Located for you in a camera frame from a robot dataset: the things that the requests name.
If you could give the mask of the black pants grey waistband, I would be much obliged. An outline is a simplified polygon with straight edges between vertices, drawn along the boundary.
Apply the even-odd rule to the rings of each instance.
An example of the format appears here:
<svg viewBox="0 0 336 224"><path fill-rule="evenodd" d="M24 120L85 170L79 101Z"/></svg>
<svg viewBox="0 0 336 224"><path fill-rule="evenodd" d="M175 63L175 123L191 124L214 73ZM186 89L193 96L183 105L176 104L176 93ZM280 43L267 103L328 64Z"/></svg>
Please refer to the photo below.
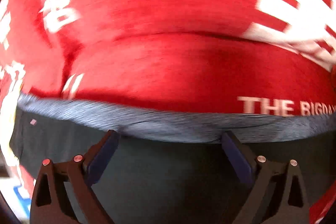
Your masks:
<svg viewBox="0 0 336 224"><path fill-rule="evenodd" d="M20 95L11 148L36 177L44 159L85 153L108 130L120 144L93 187L116 223L231 223L246 200L220 146L232 131L267 159L298 161L309 204L335 181L335 115L191 114Z"/></svg>

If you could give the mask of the red blanket white characters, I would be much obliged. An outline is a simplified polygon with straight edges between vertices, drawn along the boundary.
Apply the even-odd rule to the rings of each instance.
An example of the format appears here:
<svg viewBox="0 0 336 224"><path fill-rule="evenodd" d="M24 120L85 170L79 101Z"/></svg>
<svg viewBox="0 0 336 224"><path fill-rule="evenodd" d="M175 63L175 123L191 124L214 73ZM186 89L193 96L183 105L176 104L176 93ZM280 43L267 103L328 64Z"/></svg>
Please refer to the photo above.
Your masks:
<svg viewBox="0 0 336 224"><path fill-rule="evenodd" d="M10 145L22 94L170 113L335 115L335 0L1 0L1 152L30 221L38 175ZM308 223L335 223L334 185L309 204Z"/></svg>

